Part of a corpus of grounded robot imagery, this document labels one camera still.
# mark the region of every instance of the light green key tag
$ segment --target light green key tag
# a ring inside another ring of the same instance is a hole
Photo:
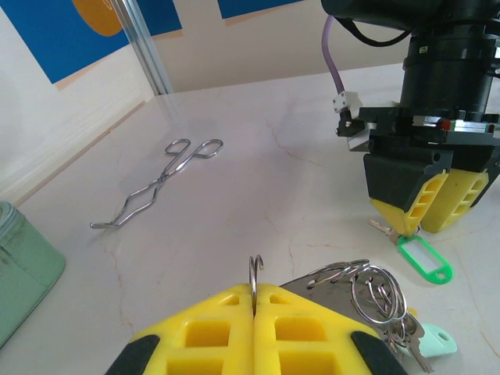
[[[457,346],[453,337],[438,326],[422,323],[424,331],[420,339],[420,354],[425,358],[439,357],[441,355],[453,354],[457,351]],[[408,349],[398,347],[405,355],[411,356]]]
[[[400,237],[398,249],[425,280],[433,284],[452,280],[452,266],[421,236]]]

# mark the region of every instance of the green key tag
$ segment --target green key tag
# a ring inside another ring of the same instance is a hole
[[[425,280],[433,284],[452,280],[452,266],[421,236],[400,237],[398,249]]]

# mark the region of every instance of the white wall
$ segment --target white wall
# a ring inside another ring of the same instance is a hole
[[[155,42],[176,91],[327,71],[320,43],[327,14],[320,0],[238,17],[240,22],[231,26],[221,19],[217,0],[174,3],[183,36],[160,35]],[[400,34],[382,27],[359,27],[381,41]],[[332,27],[330,40],[334,60],[341,70],[400,63],[409,42],[372,48],[357,41],[339,24]]]
[[[53,85],[0,9],[0,50],[0,200],[23,201],[152,97],[129,45]]]

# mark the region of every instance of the orange circle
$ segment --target orange circle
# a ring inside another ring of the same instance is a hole
[[[72,0],[81,18],[96,33],[112,37],[122,30],[122,25],[110,0]]]

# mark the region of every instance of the green container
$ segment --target green container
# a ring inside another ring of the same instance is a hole
[[[0,348],[50,291],[65,264],[21,212],[0,201]]]

